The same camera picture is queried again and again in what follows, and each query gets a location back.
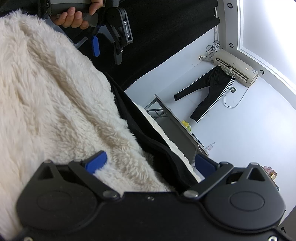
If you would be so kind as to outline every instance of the white side stripe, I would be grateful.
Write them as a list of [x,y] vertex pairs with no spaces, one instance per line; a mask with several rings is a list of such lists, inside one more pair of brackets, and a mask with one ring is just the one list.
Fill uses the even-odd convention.
[[[201,77],[199,77],[196,81],[200,80],[204,75],[206,75],[207,73],[203,74]],[[192,84],[188,85],[187,87],[185,87],[183,90],[187,89],[189,86],[193,85],[196,81],[194,81]]]
[[235,81],[235,78],[232,77],[230,82],[228,83],[228,85],[225,87],[225,89],[222,91],[222,93],[219,95],[219,97],[214,101],[214,103],[207,109],[207,111],[198,119],[197,123],[207,114],[207,112],[213,107],[213,105],[221,99],[221,97],[225,94],[225,92],[227,91],[227,89],[233,84],[233,82]]

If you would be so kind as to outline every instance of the black sweatpants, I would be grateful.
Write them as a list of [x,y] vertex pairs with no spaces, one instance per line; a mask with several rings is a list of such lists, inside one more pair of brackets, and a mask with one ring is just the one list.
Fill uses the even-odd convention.
[[174,98],[177,101],[196,90],[209,86],[209,95],[198,105],[190,116],[191,119],[199,122],[209,109],[223,96],[233,82],[234,77],[227,75],[220,66],[216,66],[194,83],[175,94]]

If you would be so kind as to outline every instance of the electrical cable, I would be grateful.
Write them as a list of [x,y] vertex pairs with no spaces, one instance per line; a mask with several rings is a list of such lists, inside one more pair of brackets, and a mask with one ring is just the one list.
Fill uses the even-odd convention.
[[226,104],[226,95],[224,96],[224,103],[225,103],[225,105],[226,105],[227,108],[233,109],[233,108],[237,107],[238,104],[242,101],[242,98],[241,98],[240,101],[235,106],[229,106],[229,105]]
[[198,138],[196,136],[194,136],[196,138],[196,142],[197,142],[197,146],[198,146],[198,149],[200,150],[200,153],[202,153],[202,150],[200,149],[200,145],[198,143]]
[[191,133],[191,135],[196,139],[198,149],[200,150],[200,153],[202,153],[202,150],[200,149],[200,145],[199,145],[199,142],[198,142],[198,138],[193,133]]
[[200,57],[208,57],[208,58],[213,58],[214,57],[214,54],[215,53],[217,53],[217,49],[220,47],[220,42],[219,42],[219,40],[215,40],[214,42],[213,42],[213,44],[212,45],[208,45],[207,47],[206,47],[206,52],[207,52],[207,56],[205,56],[205,55],[201,55]]

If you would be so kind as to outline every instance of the air conditioner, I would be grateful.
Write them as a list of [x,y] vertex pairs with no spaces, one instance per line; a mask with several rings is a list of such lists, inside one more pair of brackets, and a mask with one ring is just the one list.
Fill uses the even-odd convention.
[[215,65],[220,65],[227,74],[231,72],[246,87],[251,86],[258,77],[258,71],[223,49],[215,53],[213,60]]

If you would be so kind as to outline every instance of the yellow object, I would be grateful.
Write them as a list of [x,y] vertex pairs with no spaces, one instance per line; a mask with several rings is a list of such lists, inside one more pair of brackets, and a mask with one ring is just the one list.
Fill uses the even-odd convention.
[[189,123],[188,122],[186,122],[186,121],[181,121],[182,122],[182,124],[185,126],[185,128],[188,130],[188,131],[191,131],[191,126],[189,125]]

